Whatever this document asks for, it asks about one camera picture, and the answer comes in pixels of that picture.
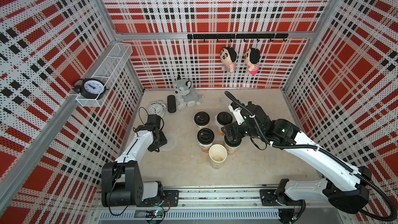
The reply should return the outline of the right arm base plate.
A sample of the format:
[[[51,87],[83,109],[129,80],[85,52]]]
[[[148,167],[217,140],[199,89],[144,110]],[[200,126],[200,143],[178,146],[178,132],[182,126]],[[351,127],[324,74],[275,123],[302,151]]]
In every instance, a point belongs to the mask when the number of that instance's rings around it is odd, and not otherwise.
[[[263,206],[302,206],[302,201],[294,201],[277,189],[261,189],[260,200]]]

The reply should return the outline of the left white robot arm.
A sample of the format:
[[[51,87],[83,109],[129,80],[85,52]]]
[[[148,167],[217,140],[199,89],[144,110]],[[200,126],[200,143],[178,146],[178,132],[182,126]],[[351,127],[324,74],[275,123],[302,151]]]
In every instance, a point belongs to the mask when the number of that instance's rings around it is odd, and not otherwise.
[[[125,151],[102,168],[102,206],[146,206],[162,203],[163,186],[160,181],[144,182],[140,163],[146,153],[160,152],[167,144],[162,131],[163,119],[148,115],[147,122],[134,130],[134,138]]]

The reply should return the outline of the black cup lid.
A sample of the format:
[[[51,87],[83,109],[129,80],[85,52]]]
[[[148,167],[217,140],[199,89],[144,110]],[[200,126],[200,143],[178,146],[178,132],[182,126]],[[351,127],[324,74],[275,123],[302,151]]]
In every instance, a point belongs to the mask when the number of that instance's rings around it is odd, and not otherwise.
[[[197,134],[198,142],[202,145],[209,145],[214,141],[214,132],[209,128],[201,129]]]
[[[230,113],[228,112],[220,112],[217,116],[216,116],[216,123],[224,126],[227,124],[232,123],[233,121],[233,117]]]
[[[206,112],[198,112],[194,115],[195,124],[204,125],[210,122],[210,116]]]
[[[233,141],[228,141],[226,138],[224,138],[224,143],[229,146],[229,147],[238,147],[241,145],[241,140],[233,140]]]

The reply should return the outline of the paper milk tea cup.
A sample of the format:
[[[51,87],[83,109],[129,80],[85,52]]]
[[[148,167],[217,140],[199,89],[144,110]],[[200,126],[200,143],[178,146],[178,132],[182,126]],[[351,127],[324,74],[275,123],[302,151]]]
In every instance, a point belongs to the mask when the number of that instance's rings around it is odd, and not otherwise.
[[[202,130],[204,128],[208,128],[209,124],[208,123],[204,124],[204,125],[196,124],[196,126],[197,126],[198,130]]]

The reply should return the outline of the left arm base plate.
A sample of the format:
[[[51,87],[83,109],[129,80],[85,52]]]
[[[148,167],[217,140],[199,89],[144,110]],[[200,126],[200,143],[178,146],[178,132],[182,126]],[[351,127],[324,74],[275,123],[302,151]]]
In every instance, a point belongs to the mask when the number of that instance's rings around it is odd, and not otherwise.
[[[179,190],[164,190],[162,194],[158,194],[152,198],[143,198],[138,207],[150,207],[160,205],[166,207],[176,207],[179,201]]]

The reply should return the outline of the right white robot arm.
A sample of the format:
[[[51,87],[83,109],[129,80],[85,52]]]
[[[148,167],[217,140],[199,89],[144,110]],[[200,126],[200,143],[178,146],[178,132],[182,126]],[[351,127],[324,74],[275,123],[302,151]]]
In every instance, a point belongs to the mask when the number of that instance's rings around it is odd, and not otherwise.
[[[323,176],[316,181],[282,179],[268,202],[293,205],[306,200],[329,202],[336,209],[348,213],[362,213],[383,222],[397,219],[393,201],[371,181],[372,172],[367,167],[356,167],[331,154],[312,141],[299,127],[286,119],[271,120],[259,105],[244,105],[233,99],[229,105],[235,121],[222,127],[226,142],[233,144],[244,137],[258,139],[267,146],[284,150],[302,159]],[[390,209],[388,216],[378,216],[364,210],[369,203],[369,188],[375,190]]]

